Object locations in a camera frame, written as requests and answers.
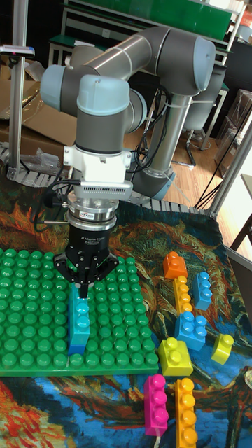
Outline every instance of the pink lego brick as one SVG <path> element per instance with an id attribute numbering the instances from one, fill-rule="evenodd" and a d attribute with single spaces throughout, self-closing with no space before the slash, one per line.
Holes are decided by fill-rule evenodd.
<path id="1" fill-rule="evenodd" d="M 159 373 L 154 377 L 148 377 L 143 390 L 145 434 L 161 437 L 167 430 L 169 418 L 166 410 L 165 378 Z"/>

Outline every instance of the colorful tapestry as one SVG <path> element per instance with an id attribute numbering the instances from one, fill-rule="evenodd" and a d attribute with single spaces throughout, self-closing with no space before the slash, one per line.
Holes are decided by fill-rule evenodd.
<path id="1" fill-rule="evenodd" d="M 36 234 L 30 222 L 41 190 L 10 182 L 1 165 L 0 247 L 59 253 L 68 228 Z M 197 414 L 197 448 L 249 448 L 252 445 L 252 332 L 218 224 L 206 216 L 164 213 L 120 203 L 111 250 L 134 257 L 149 326 L 156 347 L 174 336 L 176 305 L 172 281 L 162 261 L 177 251 L 185 258 L 188 285 L 206 270 L 213 292 L 207 311 L 206 344 L 190 350 Z M 218 333 L 234 337 L 226 364 L 211 360 Z M 147 375 L 107 377 L 0 378 L 0 448 L 148 448 L 176 446 L 175 377 L 167 377 L 167 432 L 144 433 Z"/>

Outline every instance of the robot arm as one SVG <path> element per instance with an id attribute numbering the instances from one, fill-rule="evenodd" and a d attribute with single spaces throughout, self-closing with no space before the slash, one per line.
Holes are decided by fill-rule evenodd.
<path id="1" fill-rule="evenodd" d="M 83 65 L 51 66 L 45 71 L 42 100 L 77 116 L 76 143 L 64 149 L 64 164 L 73 166 L 73 178 L 80 185 L 69 194 L 69 244 L 64 254 L 55 256 L 55 266 L 80 286 L 81 297 L 86 297 L 95 279 L 104 278 L 118 264 L 108 245 L 118 200 L 127 200 L 133 188 L 132 176 L 125 180 L 126 170 L 133 169 L 137 192 L 164 197 L 192 96 L 207 88 L 214 60 L 213 43 L 178 29 L 155 27 Z M 146 116 L 143 97 L 127 83 L 142 68 L 160 77 L 171 103 L 169 115 L 161 114 L 153 130 L 149 163 L 140 169 L 130 166 L 131 154 L 123 150 L 123 137 Z M 167 96 L 160 102 L 160 110 L 166 108 Z"/>

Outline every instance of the orange lego brick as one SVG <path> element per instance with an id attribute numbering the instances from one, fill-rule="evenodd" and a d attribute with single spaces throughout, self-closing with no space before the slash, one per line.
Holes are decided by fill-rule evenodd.
<path id="1" fill-rule="evenodd" d="M 164 277 L 166 279 L 177 279 L 180 275 L 188 277 L 186 262 L 177 252 L 170 252 L 163 261 Z"/>
<path id="2" fill-rule="evenodd" d="M 188 294 L 189 287 L 186 283 L 187 279 L 183 275 L 180 275 L 177 279 L 173 280 L 176 310 L 178 316 L 184 311 L 193 310 L 193 307 L 190 304 L 191 297 Z"/>
<path id="3" fill-rule="evenodd" d="M 175 383 L 176 448 L 196 448 L 197 433 L 194 412 L 194 384 L 190 378 L 178 379 Z"/>
<path id="4" fill-rule="evenodd" d="M 214 343 L 211 359 L 223 365 L 230 357 L 234 339 L 230 335 L 220 334 Z"/>
<path id="5" fill-rule="evenodd" d="M 189 377 L 193 372 L 188 348 L 184 341 L 168 337 L 158 347 L 158 356 L 165 377 Z"/>

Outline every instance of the wooden floor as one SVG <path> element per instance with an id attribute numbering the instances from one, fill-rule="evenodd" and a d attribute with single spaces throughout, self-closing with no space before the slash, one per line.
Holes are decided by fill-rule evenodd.
<path id="1" fill-rule="evenodd" d="M 126 135 L 125 147 L 134 149 L 141 138 L 142 132 L 142 129 L 139 129 L 139 131 L 133 134 Z M 190 163 L 186 152 L 186 137 L 187 134 L 182 134 L 182 137 L 179 139 L 178 146 L 174 154 L 174 161 Z M 196 146 L 199 145 L 196 141 L 192 141 L 192 143 Z M 216 169 L 214 155 L 218 150 L 218 147 L 214 139 L 210 139 L 209 144 L 211 144 L 211 146 L 206 146 L 209 148 L 205 151 L 200 151 L 199 149 L 194 148 L 193 145 L 190 145 L 190 149 L 196 161 L 195 168 L 190 170 L 185 166 L 172 163 L 172 167 L 176 172 L 174 183 L 181 191 L 179 191 L 175 185 L 172 185 L 170 189 L 168 189 L 164 200 L 184 204 L 188 207 L 193 207 L 196 205 Z M 207 192 L 213 190 L 213 188 L 215 188 L 221 181 L 221 175 L 217 172 Z M 201 208 L 207 209 L 209 205 L 210 203 Z M 241 178 L 238 177 L 234 182 L 230 194 L 227 196 L 217 219 L 223 236 L 223 243 L 226 246 L 230 247 L 234 241 L 238 232 L 250 216 L 251 208 L 252 199 L 246 191 L 246 187 Z M 244 240 L 237 252 L 252 261 L 252 246 L 249 238 Z"/>

